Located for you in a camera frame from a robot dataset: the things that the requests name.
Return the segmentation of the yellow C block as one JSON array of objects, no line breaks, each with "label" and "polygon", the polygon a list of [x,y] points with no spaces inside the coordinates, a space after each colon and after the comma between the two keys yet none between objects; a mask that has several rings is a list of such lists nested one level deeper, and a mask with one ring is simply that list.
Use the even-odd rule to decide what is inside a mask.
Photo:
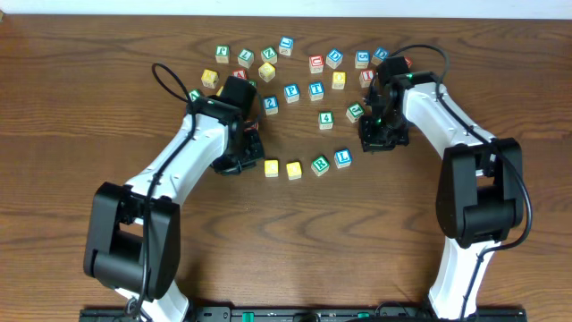
[{"label": "yellow C block", "polygon": [[279,175],[279,161],[275,159],[266,160],[265,166],[265,177],[273,178]]}]

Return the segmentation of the blue L block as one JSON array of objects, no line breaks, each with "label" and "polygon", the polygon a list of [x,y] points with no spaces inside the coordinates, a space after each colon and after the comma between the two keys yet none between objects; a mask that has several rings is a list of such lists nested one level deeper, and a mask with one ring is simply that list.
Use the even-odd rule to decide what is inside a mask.
[{"label": "blue L block", "polygon": [[336,151],[334,153],[334,162],[338,169],[350,166],[352,163],[350,151],[347,148]]}]

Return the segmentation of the green R block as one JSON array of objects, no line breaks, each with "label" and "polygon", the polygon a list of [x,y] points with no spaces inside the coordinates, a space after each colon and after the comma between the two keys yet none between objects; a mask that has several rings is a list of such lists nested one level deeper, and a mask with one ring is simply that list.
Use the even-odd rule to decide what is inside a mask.
[{"label": "green R block", "polygon": [[330,168],[330,163],[324,155],[317,157],[311,163],[311,169],[316,176],[321,176],[325,174]]}]

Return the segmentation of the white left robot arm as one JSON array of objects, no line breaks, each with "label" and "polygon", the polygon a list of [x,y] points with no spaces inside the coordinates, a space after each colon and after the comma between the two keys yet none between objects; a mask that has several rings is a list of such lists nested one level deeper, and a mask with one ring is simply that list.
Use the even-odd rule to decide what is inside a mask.
[{"label": "white left robot arm", "polygon": [[95,193],[84,272],[127,300],[122,319],[182,321],[189,299],[174,281],[181,259],[181,207],[205,170],[240,174],[263,158],[250,108],[259,95],[230,76],[219,95],[185,97],[171,142],[124,185]]}]

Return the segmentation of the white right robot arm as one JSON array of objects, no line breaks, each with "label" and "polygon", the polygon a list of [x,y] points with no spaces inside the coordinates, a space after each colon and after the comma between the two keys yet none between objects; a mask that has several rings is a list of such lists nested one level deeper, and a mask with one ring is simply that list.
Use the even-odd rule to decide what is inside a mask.
[{"label": "white right robot arm", "polygon": [[521,147],[482,129],[452,100],[441,77],[410,71],[403,56],[386,58],[375,75],[365,99],[372,113],[358,126],[362,149],[406,146],[415,126],[439,154],[435,212],[445,243],[428,301],[433,318],[469,318],[492,255],[522,243],[522,237],[507,242],[509,232],[531,224]]}]

